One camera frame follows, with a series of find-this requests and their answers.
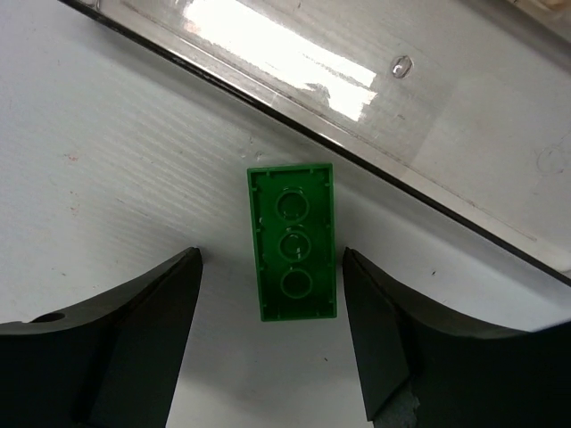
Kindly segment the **green lego plate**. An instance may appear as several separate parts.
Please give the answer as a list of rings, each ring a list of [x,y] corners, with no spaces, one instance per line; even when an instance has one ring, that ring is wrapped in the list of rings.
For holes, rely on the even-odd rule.
[[[332,164],[250,168],[247,182],[261,320],[336,317]]]

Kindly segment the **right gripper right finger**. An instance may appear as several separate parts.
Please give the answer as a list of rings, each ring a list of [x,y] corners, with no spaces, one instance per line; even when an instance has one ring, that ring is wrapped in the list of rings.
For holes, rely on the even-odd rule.
[[[353,249],[343,286],[375,427],[569,426],[569,323],[525,332],[467,316]]]

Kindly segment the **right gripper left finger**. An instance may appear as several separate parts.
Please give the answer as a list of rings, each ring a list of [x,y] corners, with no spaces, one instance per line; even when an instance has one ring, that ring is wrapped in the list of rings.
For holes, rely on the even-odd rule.
[[[2,426],[165,426],[202,273],[189,248],[95,297],[2,324]]]

